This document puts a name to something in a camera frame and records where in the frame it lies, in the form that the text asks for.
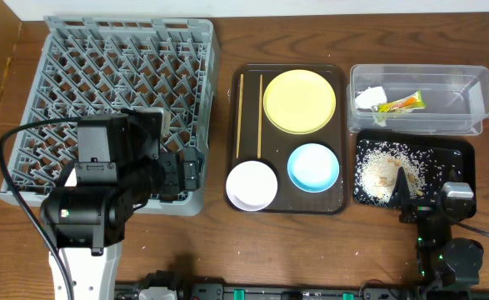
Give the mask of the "pink white bowl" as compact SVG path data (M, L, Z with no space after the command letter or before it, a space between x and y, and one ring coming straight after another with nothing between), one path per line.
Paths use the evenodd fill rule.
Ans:
M269 206L277 195L277 176L264 162L239 163L227 176L226 194L236 208L255 212Z

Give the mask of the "light blue bowl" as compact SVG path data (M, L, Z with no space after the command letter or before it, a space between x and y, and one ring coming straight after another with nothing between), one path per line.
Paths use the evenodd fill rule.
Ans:
M297 147L287 161L291 182L306 193L321 193L331 188L340 175L335 153L319 143Z

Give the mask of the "green orange snack wrapper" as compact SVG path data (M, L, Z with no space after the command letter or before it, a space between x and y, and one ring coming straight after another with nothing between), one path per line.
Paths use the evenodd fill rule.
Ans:
M409 113L412 110L425 109L427 105L422 98L422 91L418 90L413 94L396 100L377 104L372 107L374 113Z

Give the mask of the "white napkin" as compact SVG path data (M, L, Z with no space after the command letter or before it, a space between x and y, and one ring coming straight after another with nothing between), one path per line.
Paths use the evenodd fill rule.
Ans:
M369 87L355 97L356 108L360 109L371 109L386 102L387 95L383 87Z

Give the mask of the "wooden chopstick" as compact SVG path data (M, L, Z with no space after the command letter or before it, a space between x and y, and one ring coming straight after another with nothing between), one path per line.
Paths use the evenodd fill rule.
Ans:
M262 103L263 103L263 75L259 77L259 98L257 117L257 158L262 157Z
M236 158L240 156L241 131L242 131L242 97L243 97L244 74L241 73L239 78L238 110L237 110L237 150Z

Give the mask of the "white cup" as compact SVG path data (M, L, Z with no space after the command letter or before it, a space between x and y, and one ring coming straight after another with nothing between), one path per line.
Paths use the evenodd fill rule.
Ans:
M77 171L75 168L67 172L66 179L63 184L64 187L76 187L77 186Z

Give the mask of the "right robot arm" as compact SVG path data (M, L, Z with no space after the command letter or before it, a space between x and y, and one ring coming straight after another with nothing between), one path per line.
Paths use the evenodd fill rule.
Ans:
M453 237L452 226L467 218L474 192L466 182L446 182L428 204L411 197L407 175L397 171L389 205L401 210L399 221L417 225L417 267L423 277L404 299L472 299L480 282L483 246Z

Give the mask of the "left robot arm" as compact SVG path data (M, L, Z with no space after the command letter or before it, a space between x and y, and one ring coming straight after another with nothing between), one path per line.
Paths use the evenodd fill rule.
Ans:
M127 220L154 194L201 187L204 155L195 147L161 152L169 122L163 111L82 117L73 186L55 187L40 206L57 261L58 299L113 299Z

